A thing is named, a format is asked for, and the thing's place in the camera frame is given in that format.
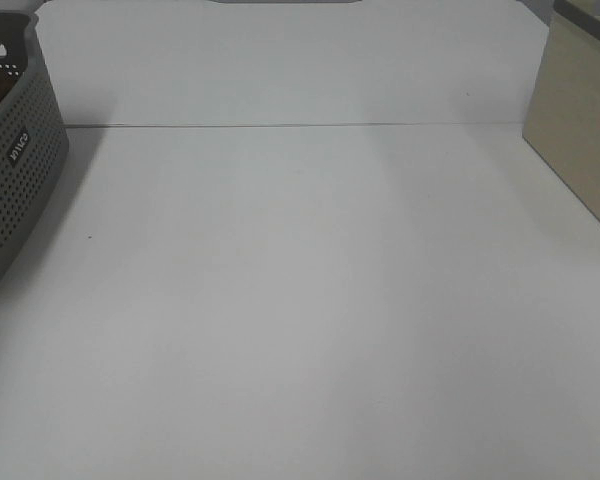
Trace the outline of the grey perforated plastic basket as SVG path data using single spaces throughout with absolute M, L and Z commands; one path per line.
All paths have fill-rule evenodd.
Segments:
M 35 14 L 0 10 L 0 281 L 39 221 L 69 140 L 36 32 Z

